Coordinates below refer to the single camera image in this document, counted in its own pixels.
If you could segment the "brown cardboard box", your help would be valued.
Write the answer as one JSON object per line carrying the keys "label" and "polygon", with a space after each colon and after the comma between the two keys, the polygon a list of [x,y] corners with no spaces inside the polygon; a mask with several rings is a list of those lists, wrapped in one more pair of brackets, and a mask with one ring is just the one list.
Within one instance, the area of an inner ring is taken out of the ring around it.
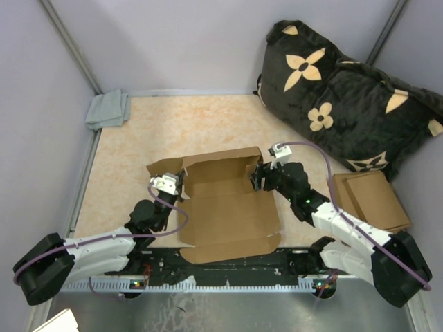
{"label": "brown cardboard box", "polygon": [[249,180],[263,161],[258,147],[165,158],[147,166],[151,176],[183,172],[187,198],[177,205],[180,255],[192,264],[265,255],[281,242],[281,222],[272,192]]}

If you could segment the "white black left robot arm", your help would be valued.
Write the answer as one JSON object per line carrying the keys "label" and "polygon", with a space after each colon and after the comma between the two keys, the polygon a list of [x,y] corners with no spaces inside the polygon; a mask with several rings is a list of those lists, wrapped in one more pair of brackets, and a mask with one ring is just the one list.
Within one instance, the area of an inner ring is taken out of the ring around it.
{"label": "white black left robot arm", "polygon": [[180,176],[154,177],[147,188],[151,199],[139,201],[125,225],[83,238],[62,238],[56,232],[46,235],[14,265],[14,284],[21,288],[27,303],[35,306],[87,277],[139,273],[144,264],[142,251],[157,238],[180,230],[168,230],[167,225],[171,211],[187,215],[176,206],[182,200],[182,188]]}

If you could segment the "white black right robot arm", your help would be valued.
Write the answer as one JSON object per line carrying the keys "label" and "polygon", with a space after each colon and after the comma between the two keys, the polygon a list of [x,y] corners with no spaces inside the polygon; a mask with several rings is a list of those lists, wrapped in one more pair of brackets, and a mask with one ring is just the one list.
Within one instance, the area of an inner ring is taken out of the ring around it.
{"label": "white black right robot arm", "polygon": [[332,269],[354,275],[397,308],[429,290],[432,272],[410,234],[380,230],[340,210],[311,187],[301,163],[260,163],[249,179],[255,191],[282,195],[300,221],[332,234],[312,245],[316,252],[308,264],[313,272]]}

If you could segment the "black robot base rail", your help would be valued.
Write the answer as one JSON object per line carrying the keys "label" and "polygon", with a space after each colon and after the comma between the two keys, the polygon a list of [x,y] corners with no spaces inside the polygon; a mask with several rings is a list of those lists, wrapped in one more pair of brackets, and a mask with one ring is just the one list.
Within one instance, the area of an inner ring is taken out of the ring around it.
{"label": "black robot base rail", "polygon": [[323,299],[336,290],[336,280],[345,272],[328,268],[320,261],[319,250],[332,242],[322,237],[310,247],[280,247],[269,254],[228,259],[204,264],[186,261],[179,248],[149,248],[130,256],[121,271],[105,273],[112,277],[137,276],[131,288],[176,288],[185,281],[198,290],[222,288],[275,290],[277,287],[300,289],[308,277],[307,291]]}

